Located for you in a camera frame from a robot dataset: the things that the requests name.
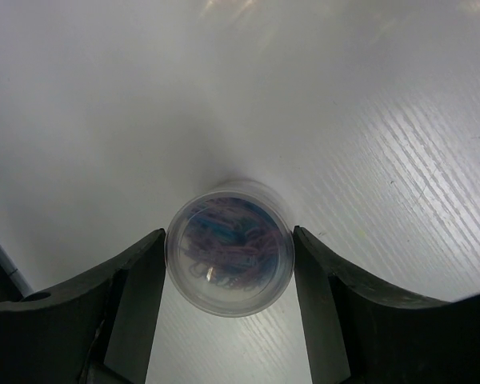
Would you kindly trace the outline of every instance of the round plastic canister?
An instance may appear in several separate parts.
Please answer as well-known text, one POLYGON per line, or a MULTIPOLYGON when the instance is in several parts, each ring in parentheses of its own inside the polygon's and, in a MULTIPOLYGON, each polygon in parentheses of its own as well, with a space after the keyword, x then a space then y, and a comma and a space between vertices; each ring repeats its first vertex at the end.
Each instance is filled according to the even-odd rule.
POLYGON ((188 202, 166 236, 166 265, 179 292, 224 317, 255 314, 291 280, 294 243, 287 211, 268 187, 229 182, 188 202))

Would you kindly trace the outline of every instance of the container lid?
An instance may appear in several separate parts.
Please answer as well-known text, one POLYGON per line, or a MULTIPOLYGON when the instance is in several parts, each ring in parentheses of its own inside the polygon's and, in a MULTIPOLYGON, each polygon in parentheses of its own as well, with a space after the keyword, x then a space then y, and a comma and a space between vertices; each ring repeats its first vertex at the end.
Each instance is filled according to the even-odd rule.
POLYGON ((291 232, 268 205, 239 192, 189 202, 167 233, 166 264, 196 307, 239 317, 267 308, 287 287, 294 266, 291 232))

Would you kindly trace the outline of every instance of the white table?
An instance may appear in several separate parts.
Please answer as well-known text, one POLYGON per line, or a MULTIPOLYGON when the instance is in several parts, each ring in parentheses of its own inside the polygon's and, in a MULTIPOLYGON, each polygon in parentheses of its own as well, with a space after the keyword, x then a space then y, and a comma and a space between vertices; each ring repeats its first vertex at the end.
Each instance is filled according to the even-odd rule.
MULTIPOLYGON (((0 244, 34 290, 239 177, 392 283, 480 292, 480 0, 0 1, 0 244)), ((167 279, 147 381, 310 382, 294 283, 223 319, 167 279)))

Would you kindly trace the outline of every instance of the paper clip container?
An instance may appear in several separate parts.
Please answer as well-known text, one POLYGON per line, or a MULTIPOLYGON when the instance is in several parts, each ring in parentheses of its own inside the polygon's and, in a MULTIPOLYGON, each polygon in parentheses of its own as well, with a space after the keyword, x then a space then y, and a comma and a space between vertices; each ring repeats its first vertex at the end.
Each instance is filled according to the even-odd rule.
POLYGON ((284 204, 268 187, 229 182, 188 202, 166 236, 166 265, 179 292, 210 314, 236 318, 275 302, 294 269, 284 204))

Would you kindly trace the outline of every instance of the white surface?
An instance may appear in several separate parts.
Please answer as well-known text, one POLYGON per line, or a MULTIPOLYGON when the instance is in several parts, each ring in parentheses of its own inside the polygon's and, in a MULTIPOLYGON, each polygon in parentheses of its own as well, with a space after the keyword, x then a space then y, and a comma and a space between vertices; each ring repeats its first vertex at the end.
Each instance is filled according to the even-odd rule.
MULTIPOLYGON (((33 288, 232 176, 391 282, 479 292, 480 0, 0 1, 0 243, 33 288)), ((294 285, 228 320, 168 282, 152 357, 148 382, 310 380, 294 285)))

